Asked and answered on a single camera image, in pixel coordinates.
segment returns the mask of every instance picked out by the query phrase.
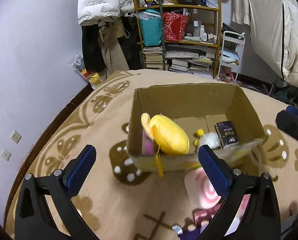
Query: metal screw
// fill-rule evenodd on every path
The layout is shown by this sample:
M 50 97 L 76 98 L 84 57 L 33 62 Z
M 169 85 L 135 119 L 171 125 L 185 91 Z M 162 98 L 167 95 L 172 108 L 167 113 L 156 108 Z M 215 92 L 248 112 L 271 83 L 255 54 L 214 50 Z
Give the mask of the metal screw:
M 270 179 L 270 178 L 271 178 L 269 172 L 265 172 L 265 173 L 263 174 L 263 176 L 264 176 L 266 179 Z
M 233 174 L 239 176 L 239 175 L 241 175 L 241 170 L 239 170 L 239 169 L 234 169 L 234 170 L 233 170 Z
M 62 174 L 62 170 L 60 170 L 60 169 L 57 169 L 57 170 L 54 171 L 55 176 L 59 176 L 61 174 Z
M 26 179 L 26 180 L 29 180 L 29 179 L 31 179 L 31 177 L 32 177 L 32 174 L 31 174 L 31 173 L 28 173 L 28 174 L 25 176 L 25 179 Z

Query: cardboard box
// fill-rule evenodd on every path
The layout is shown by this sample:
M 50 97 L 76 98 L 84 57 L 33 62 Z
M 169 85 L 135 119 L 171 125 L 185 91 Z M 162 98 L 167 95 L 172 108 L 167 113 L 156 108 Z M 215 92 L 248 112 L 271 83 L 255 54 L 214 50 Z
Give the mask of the cardboard box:
M 142 126 L 140 117 L 148 113 L 176 120 L 190 140 L 186 155 L 161 155 L 164 171 L 188 170 L 200 167 L 193 141 L 195 133 L 202 128 L 205 133 L 215 132 L 215 124 L 232 121 L 240 143 L 226 149 L 217 149 L 218 157 L 229 153 L 246 153 L 260 144 L 265 132 L 262 124 L 243 90 L 226 83 L 162 85 L 135 90 L 129 133 L 128 154 L 135 166 L 142 171 L 157 171 L 153 156 L 142 155 Z

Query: white puffer jacket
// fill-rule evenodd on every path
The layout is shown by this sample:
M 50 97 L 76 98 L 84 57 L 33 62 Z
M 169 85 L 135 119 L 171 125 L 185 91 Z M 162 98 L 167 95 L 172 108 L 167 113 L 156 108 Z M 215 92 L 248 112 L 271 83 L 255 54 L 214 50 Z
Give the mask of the white puffer jacket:
M 85 26 L 100 21 L 114 22 L 134 9 L 132 0 L 78 0 L 78 23 Z

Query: yellow plush toy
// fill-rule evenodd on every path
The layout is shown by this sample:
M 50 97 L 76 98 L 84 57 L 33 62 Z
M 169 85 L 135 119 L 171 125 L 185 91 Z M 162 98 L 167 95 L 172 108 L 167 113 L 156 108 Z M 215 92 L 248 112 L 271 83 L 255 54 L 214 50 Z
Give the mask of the yellow plush toy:
M 174 121 L 164 115 L 155 115 L 150 119 L 148 113 L 141 115 L 141 124 L 148 138 L 156 141 L 165 154 L 187 154 L 189 138 L 185 131 Z

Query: bookshelf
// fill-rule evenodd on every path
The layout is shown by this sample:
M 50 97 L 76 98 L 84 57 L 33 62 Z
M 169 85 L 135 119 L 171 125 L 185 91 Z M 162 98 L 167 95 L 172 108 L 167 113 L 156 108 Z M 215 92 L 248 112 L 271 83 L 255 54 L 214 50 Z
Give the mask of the bookshelf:
M 138 13 L 139 11 L 148 9 L 147 7 L 140 7 L 139 6 L 139 0 L 133 0 L 134 4 L 135 4 L 135 12 Z M 216 44 L 211 44 L 211 43 L 207 43 L 207 42 L 196 42 L 196 41 L 166 41 L 164 40 L 164 37 L 162 37 L 163 39 L 163 43 L 180 43 L 180 44 L 195 44 L 195 45 L 201 45 L 201 46 L 208 46 L 208 47 L 213 47 L 216 49 L 216 54 L 215 54 L 215 59 L 214 59 L 214 67 L 213 67 L 213 78 L 216 77 L 217 75 L 217 67 L 219 64 L 219 51 L 220 51 L 220 34 L 221 34 L 221 25 L 222 25 L 222 21 L 221 21 L 221 0 L 218 0 L 218 4 L 219 4 L 219 8 L 211 8 L 211 7 L 206 7 L 206 6 L 199 6 L 199 5 L 181 5 L 181 4 L 168 4 L 168 5 L 154 5 L 154 6 L 150 6 L 150 9 L 153 8 L 162 8 L 163 9 L 167 9 L 167 8 L 188 8 L 188 9 L 199 9 L 199 10 L 207 10 L 207 11 L 213 11 L 214 12 L 214 22 L 213 24 L 206 24 L 206 25 L 211 25 L 214 28 L 214 32 L 213 34 L 216 34 L 218 37 L 217 43 Z M 138 24 L 138 31 L 139 31 L 139 37 L 140 37 L 140 46 L 141 46 L 141 50 L 143 51 L 144 49 L 144 42 L 143 42 L 143 38 L 142 38 L 142 34 L 141 34 L 141 28 L 140 28 L 140 21 L 137 18 L 137 24 Z

